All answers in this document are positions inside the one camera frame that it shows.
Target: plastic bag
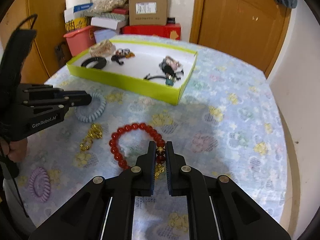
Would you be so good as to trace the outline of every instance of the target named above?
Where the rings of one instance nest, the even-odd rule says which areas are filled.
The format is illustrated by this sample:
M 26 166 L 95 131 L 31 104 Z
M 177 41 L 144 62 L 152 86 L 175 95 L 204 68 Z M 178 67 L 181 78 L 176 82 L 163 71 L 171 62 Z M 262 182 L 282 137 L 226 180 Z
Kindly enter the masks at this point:
M 96 0 L 90 7 L 89 12 L 111 12 L 114 8 L 122 7 L 127 0 Z

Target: purple coil hair tie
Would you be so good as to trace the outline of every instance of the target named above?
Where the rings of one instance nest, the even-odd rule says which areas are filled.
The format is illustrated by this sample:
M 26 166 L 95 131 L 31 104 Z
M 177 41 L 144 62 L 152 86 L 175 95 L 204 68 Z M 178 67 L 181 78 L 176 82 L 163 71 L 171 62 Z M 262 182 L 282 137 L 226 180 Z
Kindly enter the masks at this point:
M 39 196 L 35 191 L 35 180 L 39 176 L 38 181 L 43 181 L 43 193 Z M 29 178 L 29 191 L 31 195 L 40 202 L 46 202 L 49 198 L 51 190 L 50 179 L 47 171 L 44 168 L 36 168 L 30 175 Z

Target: white paper roll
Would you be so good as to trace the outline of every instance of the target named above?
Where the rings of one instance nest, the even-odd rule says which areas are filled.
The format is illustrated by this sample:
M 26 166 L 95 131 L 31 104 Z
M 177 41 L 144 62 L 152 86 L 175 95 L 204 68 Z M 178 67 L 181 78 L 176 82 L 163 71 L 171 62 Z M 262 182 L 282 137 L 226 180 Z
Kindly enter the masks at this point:
M 90 0 L 66 0 L 66 9 L 85 3 L 90 3 Z

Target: silver screw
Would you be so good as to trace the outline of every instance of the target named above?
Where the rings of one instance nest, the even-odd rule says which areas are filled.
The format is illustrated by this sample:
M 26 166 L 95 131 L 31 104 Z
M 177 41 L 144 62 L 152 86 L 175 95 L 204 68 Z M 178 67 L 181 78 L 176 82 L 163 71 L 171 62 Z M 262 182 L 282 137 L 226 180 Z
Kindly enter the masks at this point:
M 225 175 L 220 176 L 220 177 L 219 177 L 219 180 L 220 180 L 222 183 L 227 183 L 227 182 L 229 182 L 228 176 L 225 176 Z
M 183 172 L 189 172 L 189 171 L 191 171 L 191 167 L 188 166 L 188 165 L 185 165 L 185 166 L 182 166 L 182 167 L 181 167 L 181 170 L 182 170 Z
M 99 184 L 99 183 L 101 183 L 102 181 L 103 181 L 103 178 L 100 177 L 100 176 L 97 176 L 97 177 L 94 177 L 94 178 L 93 178 L 93 183 L 95 183 L 95 184 Z
M 137 173 L 137 172 L 140 172 L 141 171 L 141 168 L 139 166 L 133 166 L 131 168 L 131 171 L 134 172 L 134 173 Z

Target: door frame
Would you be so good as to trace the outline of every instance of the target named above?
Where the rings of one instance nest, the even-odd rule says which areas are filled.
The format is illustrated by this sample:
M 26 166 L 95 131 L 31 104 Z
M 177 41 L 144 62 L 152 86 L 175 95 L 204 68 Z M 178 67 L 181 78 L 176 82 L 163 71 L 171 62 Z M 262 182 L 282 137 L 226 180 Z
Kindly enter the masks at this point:
M 193 5 L 193 16 L 192 16 L 192 23 L 191 23 L 191 31 L 190 31 L 190 38 L 189 42 L 198 44 L 199 41 L 199 35 L 200 35 L 200 29 L 201 29 L 201 22 L 202 22 L 202 17 L 203 17 L 203 9 L 204 9 L 204 0 L 195 0 L 194 5 Z M 276 60 L 279 56 L 280 50 L 282 48 L 284 38 L 287 34 L 288 30 L 288 25 L 290 21 L 290 16 L 291 16 L 291 9 L 287 8 L 285 11 L 285 16 L 284 16 L 284 23 L 282 26 L 282 30 L 280 33 L 280 38 L 278 41 L 278 45 L 276 47 L 276 51 L 272 57 L 272 60 L 265 70 L 264 74 L 266 77 L 269 76 L 274 64 L 276 63 Z

